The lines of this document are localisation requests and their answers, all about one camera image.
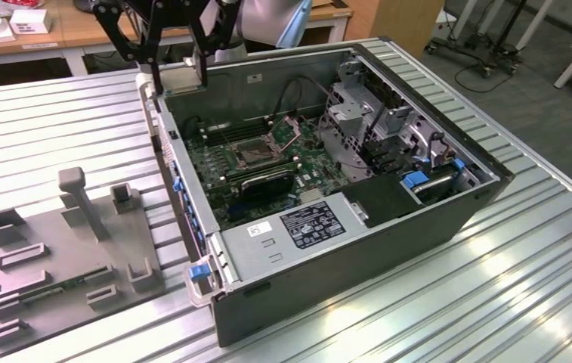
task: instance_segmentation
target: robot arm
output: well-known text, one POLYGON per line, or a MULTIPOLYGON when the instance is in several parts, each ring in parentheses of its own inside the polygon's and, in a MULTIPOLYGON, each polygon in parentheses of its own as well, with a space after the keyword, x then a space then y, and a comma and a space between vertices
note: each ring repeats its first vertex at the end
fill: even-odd
POLYGON ((157 92, 163 86, 158 47, 165 28, 187 27, 194 38, 194 66, 207 86, 207 57, 237 44, 233 35, 291 48, 309 23, 313 0, 94 0, 94 14, 125 60, 151 73, 157 92), (125 5, 141 19, 141 40, 133 42, 119 28, 125 5))
POLYGON ((154 76, 157 92, 161 95, 163 86, 158 66, 158 47, 165 28, 189 27, 194 38, 194 60, 197 72, 203 86, 207 86, 207 57, 219 49, 227 49, 235 30, 242 0, 97 0, 94 14, 105 29, 115 49, 125 60, 135 61, 143 71, 154 76), (214 27, 206 34, 202 16, 206 10, 218 7, 214 11, 214 27), (141 40, 133 42, 119 27, 119 19, 125 5, 138 14, 141 19, 141 40))

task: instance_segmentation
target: wooden cabinet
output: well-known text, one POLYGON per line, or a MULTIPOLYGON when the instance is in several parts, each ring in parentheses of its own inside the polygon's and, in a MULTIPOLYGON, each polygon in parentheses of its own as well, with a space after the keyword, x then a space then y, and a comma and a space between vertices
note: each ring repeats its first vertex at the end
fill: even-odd
POLYGON ((390 37, 421 57, 445 0, 343 0, 354 11, 346 40, 390 37))

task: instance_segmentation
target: caster wheel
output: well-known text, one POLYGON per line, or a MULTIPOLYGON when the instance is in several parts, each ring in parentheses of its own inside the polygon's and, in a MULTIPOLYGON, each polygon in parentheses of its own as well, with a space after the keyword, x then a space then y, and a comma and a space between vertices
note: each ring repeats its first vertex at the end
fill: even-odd
POLYGON ((435 55, 435 54, 437 54, 437 52, 438 52, 438 46, 437 46, 435 44, 430 45, 430 46, 427 47, 427 53, 429 53, 430 55, 435 55))

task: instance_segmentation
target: black robotic arm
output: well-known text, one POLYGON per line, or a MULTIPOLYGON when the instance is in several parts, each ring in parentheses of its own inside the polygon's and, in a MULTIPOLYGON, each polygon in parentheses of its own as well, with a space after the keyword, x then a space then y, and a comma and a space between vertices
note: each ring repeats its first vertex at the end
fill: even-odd
POLYGON ((231 46, 242 0, 94 0, 94 14, 115 49, 126 61, 135 61, 150 72, 162 95, 163 85, 158 65, 158 47, 163 29, 189 27, 194 38, 194 61, 202 85, 207 86, 207 57, 231 46), (210 34, 202 23, 209 6, 218 6, 218 16, 210 34), (141 39, 131 41, 119 27, 129 7, 141 19, 141 39))

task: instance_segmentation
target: gray 3d-printed stand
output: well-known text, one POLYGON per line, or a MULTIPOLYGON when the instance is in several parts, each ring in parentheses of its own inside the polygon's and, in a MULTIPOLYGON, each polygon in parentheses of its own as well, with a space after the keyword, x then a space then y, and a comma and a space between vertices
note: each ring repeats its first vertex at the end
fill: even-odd
POLYGON ((81 168, 59 182, 66 208, 0 211, 0 355, 165 292, 139 192, 90 200, 81 168))

